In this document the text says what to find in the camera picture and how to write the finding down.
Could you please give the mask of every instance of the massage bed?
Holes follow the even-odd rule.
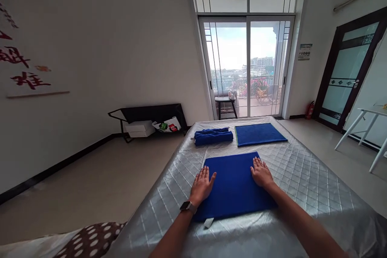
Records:
[[[195,146],[198,130],[259,123],[272,125],[288,142],[237,147],[232,143]],[[187,200],[195,175],[209,157],[257,151],[276,184],[353,257],[387,257],[387,220],[376,213],[273,117],[195,123],[159,179],[107,253],[147,257]],[[275,210],[254,212],[190,226],[183,257],[307,257],[297,237]]]

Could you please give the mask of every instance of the folded blue towel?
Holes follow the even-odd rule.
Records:
[[[238,147],[287,141],[270,123],[235,126]]]
[[[212,143],[219,143],[224,141],[232,141],[234,135],[226,128],[205,129],[195,132],[195,145],[207,145]]]
[[[254,182],[250,166],[258,152],[211,157],[204,162],[216,180],[207,199],[199,206],[194,221],[228,218],[276,208],[273,198]]]

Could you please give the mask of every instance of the balcony railing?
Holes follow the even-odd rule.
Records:
[[[250,97],[258,96],[258,88],[262,91],[274,82],[273,76],[259,76],[250,78]],[[237,91],[239,98],[247,98],[247,78],[212,78],[214,92],[218,91]]]

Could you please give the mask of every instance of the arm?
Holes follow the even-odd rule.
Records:
[[[195,181],[193,182],[191,195],[188,200],[196,208],[198,208],[202,201],[208,198],[212,190],[216,173],[212,175],[211,180],[209,180],[209,175],[210,171],[208,166],[205,166],[196,175]],[[183,249],[185,236],[192,217],[193,213],[189,210],[180,212],[149,257],[178,257]]]
[[[324,227],[309,216],[273,181],[273,177],[260,158],[253,159],[251,174],[257,185],[263,187],[278,204],[285,222],[293,230],[308,256],[347,257]]]

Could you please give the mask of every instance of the stool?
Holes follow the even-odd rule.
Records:
[[[226,114],[227,112],[224,112],[224,113],[221,113],[221,103],[231,103],[233,105],[233,110],[234,110],[234,114],[235,114],[235,118],[238,119],[238,116],[237,116],[237,111],[235,111],[235,100],[231,100],[228,96],[227,97],[215,97],[215,102],[218,103],[218,117],[219,117],[219,120],[221,120],[221,114]]]

